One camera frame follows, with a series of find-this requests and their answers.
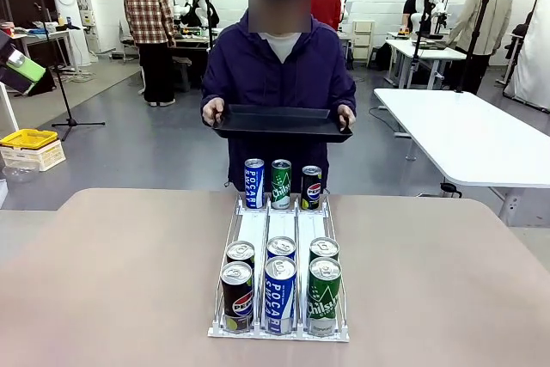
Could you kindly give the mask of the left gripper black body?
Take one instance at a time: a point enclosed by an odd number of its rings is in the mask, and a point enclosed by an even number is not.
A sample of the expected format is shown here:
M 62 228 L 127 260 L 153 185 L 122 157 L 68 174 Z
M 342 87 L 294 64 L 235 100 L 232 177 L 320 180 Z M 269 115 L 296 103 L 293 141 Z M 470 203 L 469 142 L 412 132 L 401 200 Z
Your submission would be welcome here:
M 11 40 L 12 38 L 4 31 L 1 32 L 1 82 L 19 91 L 20 80 L 9 64 L 16 67 L 20 63 L 20 53 L 13 47 Z

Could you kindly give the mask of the person's left hand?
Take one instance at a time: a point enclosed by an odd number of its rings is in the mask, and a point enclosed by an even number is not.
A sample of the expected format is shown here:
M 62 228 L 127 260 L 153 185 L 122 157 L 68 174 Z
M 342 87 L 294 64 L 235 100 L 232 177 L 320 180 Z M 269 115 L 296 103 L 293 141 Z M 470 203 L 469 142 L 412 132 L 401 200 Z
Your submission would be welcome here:
M 354 112 L 347 105 L 339 105 L 337 114 L 339 119 L 339 129 L 341 132 L 351 129 L 356 122 Z

